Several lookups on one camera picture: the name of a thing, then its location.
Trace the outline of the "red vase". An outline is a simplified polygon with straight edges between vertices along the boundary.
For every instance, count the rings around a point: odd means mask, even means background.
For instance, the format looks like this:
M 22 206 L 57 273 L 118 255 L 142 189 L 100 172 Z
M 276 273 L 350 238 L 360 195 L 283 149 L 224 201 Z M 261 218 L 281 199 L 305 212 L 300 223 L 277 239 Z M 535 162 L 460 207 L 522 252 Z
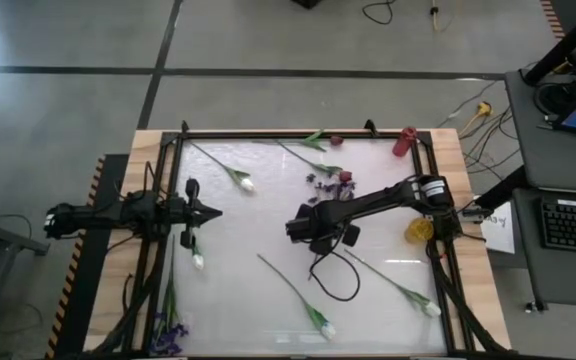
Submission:
M 414 127 L 406 127 L 401 130 L 393 148 L 392 154 L 396 157 L 404 157 L 416 142 L 417 129 Z

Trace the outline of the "white paper sheet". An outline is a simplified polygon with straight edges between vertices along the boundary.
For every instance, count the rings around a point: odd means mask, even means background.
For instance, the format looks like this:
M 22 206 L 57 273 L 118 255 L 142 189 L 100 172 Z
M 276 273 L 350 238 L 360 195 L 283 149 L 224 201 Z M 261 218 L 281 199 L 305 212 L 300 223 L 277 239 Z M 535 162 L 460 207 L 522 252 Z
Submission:
M 514 254 L 514 232 L 512 221 L 512 205 L 506 202 L 481 223 L 483 237 L 488 250 Z

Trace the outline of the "black stand post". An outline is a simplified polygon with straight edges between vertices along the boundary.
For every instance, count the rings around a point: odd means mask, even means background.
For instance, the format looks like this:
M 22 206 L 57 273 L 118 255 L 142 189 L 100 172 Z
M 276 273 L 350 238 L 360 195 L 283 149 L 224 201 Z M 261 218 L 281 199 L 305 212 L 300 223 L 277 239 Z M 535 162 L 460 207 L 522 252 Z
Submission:
M 523 80 L 533 86 L 564 62 L 576 48 L 576 25 L 527 73 Z

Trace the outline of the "black stand leg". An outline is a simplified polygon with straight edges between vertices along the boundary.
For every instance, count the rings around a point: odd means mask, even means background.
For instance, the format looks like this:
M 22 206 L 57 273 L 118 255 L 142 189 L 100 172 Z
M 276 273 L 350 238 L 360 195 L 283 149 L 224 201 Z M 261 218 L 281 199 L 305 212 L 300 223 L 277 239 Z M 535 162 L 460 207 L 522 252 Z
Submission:
M 520 166 L 490 190 L 479 196 L 474 201 L 474 204 L 482 209 L 494 211 L 511 199 L 515 189 L 525 189 L 529 187 L 530 184 L 528 183 L 525 167 Z

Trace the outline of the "purple flower grassy sprig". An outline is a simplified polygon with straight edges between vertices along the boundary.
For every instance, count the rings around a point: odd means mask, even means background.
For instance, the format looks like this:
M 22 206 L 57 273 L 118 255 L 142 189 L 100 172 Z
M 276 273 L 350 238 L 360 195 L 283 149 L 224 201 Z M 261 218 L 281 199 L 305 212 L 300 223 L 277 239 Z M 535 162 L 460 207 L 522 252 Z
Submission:
M 306 176 L 306 184 L 313 190 L 313 195 L 307 200 L 309 205 L 327 200 L 352 200 L 355 196 L 356 182 L 353 173 L 349 182 L 341 182 L 336 175 L 329 177 L 326 174 L 318 176 L 311 173 Z

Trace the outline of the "black keyboard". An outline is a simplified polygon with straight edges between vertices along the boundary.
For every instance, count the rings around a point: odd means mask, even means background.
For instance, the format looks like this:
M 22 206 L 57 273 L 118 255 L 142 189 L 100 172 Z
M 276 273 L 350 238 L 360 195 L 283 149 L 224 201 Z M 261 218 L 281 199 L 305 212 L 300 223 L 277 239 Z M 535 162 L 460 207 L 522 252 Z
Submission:
M 537 205 L 542 246 L 576 252 L 576 200 L 542 197 Z

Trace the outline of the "green cloth at left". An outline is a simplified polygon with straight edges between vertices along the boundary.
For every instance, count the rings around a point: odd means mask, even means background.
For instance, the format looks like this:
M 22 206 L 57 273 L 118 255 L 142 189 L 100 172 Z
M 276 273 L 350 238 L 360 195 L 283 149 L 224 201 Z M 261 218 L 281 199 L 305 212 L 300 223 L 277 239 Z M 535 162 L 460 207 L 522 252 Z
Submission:
M 198 270 L 203 270 L 205 266 L 205 260 L 198 246 L 197 237 L 195 235 L 192 236 L 191 252 L 192 252 L 192 263 L 194 267 Z

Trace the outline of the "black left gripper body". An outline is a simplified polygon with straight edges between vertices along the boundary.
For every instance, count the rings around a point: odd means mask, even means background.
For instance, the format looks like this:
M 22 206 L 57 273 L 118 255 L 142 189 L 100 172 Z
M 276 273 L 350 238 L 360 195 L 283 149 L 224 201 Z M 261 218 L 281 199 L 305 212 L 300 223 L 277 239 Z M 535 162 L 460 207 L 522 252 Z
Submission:
M 168 224 L 170 226 L 177 224 L 185 226 L 185 229 L 180 233 L 180 245 L 186 249 L 196 247 L 194 228 L 197 227 L 199 219 L 199 211 L 196 206 L 199 189 L 199 182 L 194 178 L 189 178 L 185 185 L 186 197 L 183 198 L 175 192 L 166 201 Z

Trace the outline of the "yellow textured glass vase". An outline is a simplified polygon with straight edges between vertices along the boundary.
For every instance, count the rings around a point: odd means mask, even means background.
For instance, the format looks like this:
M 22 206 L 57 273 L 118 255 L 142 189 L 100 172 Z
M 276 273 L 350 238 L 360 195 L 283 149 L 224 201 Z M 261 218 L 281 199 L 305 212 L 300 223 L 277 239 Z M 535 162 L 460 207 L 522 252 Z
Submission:
M 406 230 L 404 238 L 411 244 L 426 243 L 434 237 L 433 222 L 425 217 L 413 219 Z

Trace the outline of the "purple flower broad-leaf stem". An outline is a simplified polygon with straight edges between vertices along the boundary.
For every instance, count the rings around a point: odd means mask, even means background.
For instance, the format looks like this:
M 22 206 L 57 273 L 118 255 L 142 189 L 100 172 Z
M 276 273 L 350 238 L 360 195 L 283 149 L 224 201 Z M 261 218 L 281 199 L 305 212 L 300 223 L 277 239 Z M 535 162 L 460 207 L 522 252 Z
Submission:
M 177 310 L 175 288 L 175 237 L 172 237 L 170 247 L 168 278 L 165 283 L 161 309 L 155 314 L 156 324 L 150 353 L 157 356 L 176 356 L 182 352 L 178 340 L 188 334 Z

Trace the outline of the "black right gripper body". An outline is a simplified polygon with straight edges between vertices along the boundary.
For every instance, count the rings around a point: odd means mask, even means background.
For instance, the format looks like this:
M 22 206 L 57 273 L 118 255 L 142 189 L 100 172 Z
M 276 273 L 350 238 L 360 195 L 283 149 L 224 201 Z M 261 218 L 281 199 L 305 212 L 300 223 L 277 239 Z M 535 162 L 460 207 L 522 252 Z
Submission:
M 354 247 L 360 228 L 352 220 L 360 212 L 356 201 L 323 201 L 310 206 L 302 204 L 294 219 L 286 223 L 286 234 L 293 243 L 307 243 L 317 255 L 331 252 L 340 240 Z

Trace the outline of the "grey side desk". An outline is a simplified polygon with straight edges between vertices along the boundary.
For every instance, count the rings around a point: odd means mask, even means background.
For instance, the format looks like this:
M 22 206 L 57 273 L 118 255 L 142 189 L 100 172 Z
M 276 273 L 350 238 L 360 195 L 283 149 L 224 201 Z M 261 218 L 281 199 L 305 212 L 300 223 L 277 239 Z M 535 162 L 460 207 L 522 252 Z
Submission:
M 576 194 L 534 189 L 513 192 L 534 302 L 538 305 L 576 305 L 576 252 L 542 246 L 542 227 L 537 209 L 542 197 L 576 200 Z
M 533 101 L 535 89 L 518 71 L 505 74 L 523 167 L 536 188 L 576 192 L 576 133 L 549 128 Z

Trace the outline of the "red artificial tulip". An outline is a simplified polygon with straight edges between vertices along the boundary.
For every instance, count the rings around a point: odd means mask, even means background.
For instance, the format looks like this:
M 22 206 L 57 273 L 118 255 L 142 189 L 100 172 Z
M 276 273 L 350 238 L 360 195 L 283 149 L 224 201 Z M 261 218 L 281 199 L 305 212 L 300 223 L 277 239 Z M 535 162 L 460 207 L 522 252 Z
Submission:
M 300 159 L 303 162 L 305 162 L 306 164 L 308 164 L 312 169 L 314 169 L 316 171 L 325 173 L 329 177 L 336 175 L 341 182 L 349 182 L 352 180 L 352 173 L 344 170 L 341 167 L 312 162 L 312 161 L 306 159 L 305 157 L 299 155 L 297 152 L 289 149 L 282 142 L 276 141 L 276 144 L 279 145 L 280 147 L 282 147 L 284 150 L 286 150 L 290 154 L 292 154 L 293 156 L 297 157 L 298 159 Z
M 296 145 L 327 152 L 327 147 L 323 143 L 327 143 L 329 147 L 339 147 L 344 143 L 344 138 L 340 135 L 327 135 L 324 129 L 319 129 L 305 136 L 267 136 L 254 138 L 252 142 L 267 145 Z

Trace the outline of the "black platform with hazard stripes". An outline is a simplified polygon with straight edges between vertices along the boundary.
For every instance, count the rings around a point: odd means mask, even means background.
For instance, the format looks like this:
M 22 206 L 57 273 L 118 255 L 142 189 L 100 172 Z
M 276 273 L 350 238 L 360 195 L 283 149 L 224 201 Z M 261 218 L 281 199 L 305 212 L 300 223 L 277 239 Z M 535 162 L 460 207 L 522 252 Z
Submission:
M 124 179 L 127 163 L 126 154 L 98 159 L 87 198 L 89 205 L 103 205 L 115 198 L 115 182 Z M 54 360 L 83 349 L 109 237 L 108 230 L 86 230 L 75 240 L 42 360 Z

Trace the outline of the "white artificial tulip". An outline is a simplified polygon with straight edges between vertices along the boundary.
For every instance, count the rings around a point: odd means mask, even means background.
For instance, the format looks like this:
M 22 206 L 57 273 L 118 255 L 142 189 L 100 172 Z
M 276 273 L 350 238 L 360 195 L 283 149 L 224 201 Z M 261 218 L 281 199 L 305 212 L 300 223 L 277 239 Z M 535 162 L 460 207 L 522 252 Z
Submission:
M 422 311 L 426 316 L 429 317 L 439 317 L 442 315 L 442 310 L 440 307 L 430 300 L 428 297 L 411 290 L 396 281 L 392 280 L 391 278 L 387 277 L 385 274 L 377 270 L 375 267 L 370 265 L 365 260 L 361 259 L 359 256 L 353 254 L 351 251 L 345 249 L 345 252 L 350 255 L 353 259 L 359 261 L 361 264 L 366 266 L 369 270 L 374 272 L 378 275 L 381 279 L 388 282 L 390 285 L 394 286 L 413 306 L 417 307 L 420 311 Z
M 311 323 L 319 331 L 319 333 L 327 340 L 332 341 L 336 335 L 336 329 L 334 325 L 314 306 L 312 306 L 307 299 L 302 295 L 299 289 L 270 261 L 268 261 L 263 255 L 257 254 L 257 257 L 265 263 L 270 269 L 272 269 L 297 295 L 300 299 Z
M 213 155 L 211 155 L 209 152 L 207 152 L 206 150 L 204 150 L 203 148 L 201 148 L 199 145 L 195 144 L 194 142 L 191 142 L 191 146 L 193 148 L 195 148 L 196 150 L 198 150 L 199 152 L 201 152 L 203 155 L 207 156 L 210 160 L 212 160 L 214 163 L 216 163 L 219 167 L 221 167 L 228 174 L 228 176 L 231 178 L 231 180 L 239 188 L 241 188 L 242 190 L 244 190 L 246 192 L 250 192 L 250 193 L 255 191 L 255 186 L 251 180 L 251 175 L 249 173 L 237 170 L 233 167 L 230 167 L 230 166 L 224 164 L 219 159 L 215 158 Z

